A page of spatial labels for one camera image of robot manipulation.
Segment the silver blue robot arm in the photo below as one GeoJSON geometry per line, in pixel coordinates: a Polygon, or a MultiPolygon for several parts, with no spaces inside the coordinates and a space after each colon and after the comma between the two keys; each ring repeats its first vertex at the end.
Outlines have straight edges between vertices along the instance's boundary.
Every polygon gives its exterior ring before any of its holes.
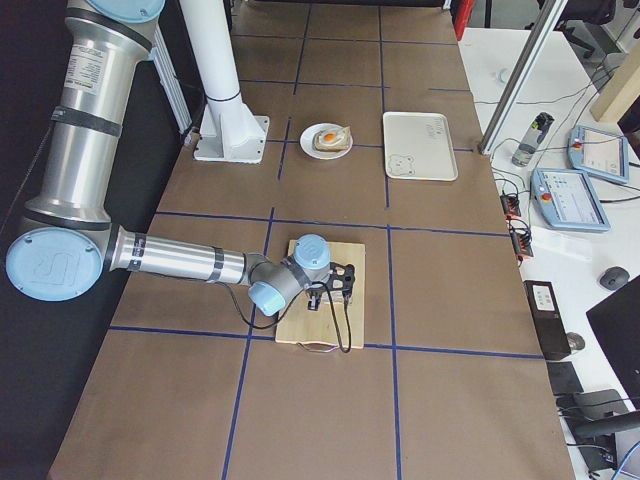
{"type": "Polygon", "coordinates": [[[284,313],[302,291],[325,288],[327,242],[305,235],[278,263],[133,233],[114,224],[104,201],[136,66],[152,50],[160,1],[71,1],[73,35],[64,89],[51,116],[39,195],[24,207],[6,273],[23,294],[64,301],[84,294],[105,271],[125,269],[247,288],[267,316],[284,313]]]}

